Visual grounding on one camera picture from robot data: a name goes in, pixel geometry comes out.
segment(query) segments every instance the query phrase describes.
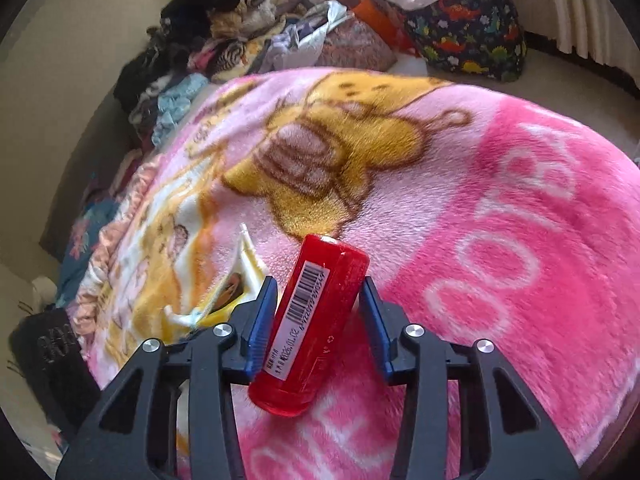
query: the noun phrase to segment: red bottle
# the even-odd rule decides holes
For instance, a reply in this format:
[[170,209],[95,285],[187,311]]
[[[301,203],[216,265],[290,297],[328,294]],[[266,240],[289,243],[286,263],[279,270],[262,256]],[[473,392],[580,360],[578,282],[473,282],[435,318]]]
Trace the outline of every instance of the red bottle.
[[307,235],[276,311],[262,370],[249,398],[274,415],[296,416],[316,396],[369,267],[359,249]]

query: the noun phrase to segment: dinosaur print bag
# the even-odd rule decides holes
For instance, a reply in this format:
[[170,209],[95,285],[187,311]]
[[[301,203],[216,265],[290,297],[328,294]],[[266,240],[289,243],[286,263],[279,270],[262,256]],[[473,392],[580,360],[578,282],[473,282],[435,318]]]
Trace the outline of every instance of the dinosaur print bag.
[[438,0],[404,27],[426,62],[450,72],[515,81],[527,46],[513,0]]

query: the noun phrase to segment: floor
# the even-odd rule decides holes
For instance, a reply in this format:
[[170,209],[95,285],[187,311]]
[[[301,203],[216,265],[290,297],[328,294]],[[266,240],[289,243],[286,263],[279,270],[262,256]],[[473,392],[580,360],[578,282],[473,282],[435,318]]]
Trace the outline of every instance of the floor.
[[402,56],[393,72],[438,76],[527,99],[586,124],[628,156],[640,140],[640,104],[635,98],[583,68],[535,50],[529,50],[524,73],[513,83],[427,69],[410,56]]

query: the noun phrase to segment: barcode sticker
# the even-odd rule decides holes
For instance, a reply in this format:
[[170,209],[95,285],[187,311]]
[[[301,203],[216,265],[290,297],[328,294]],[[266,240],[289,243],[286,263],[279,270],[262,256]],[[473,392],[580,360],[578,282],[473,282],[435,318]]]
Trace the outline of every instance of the barcode sticker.
[[264,371],[268,374],[283,381],[289,375],[328,276],[329,269],[305,262],[267,354]]

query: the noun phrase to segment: fleece blanket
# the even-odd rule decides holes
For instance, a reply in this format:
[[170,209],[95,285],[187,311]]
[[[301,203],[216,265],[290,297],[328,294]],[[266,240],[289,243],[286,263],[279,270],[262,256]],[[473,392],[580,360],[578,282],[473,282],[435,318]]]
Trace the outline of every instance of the fleece blanket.
[[[453,342],[494,340],[579,463],[637,379],[640,173],[596,132],[529,102],[329,69],[222,87],[140,169],[101,233],[75,316],[100,386],[145,338],[184,335],[165,306],[199,306],[241,222],[280,287],[302,238],[327,234],[370,254],[382,298],[413,322]],[[234,390],[248,478],[388,478],[402,398],[354,317],[304,415],[276,418]],[[449,477],[459,416],[452,391]]]

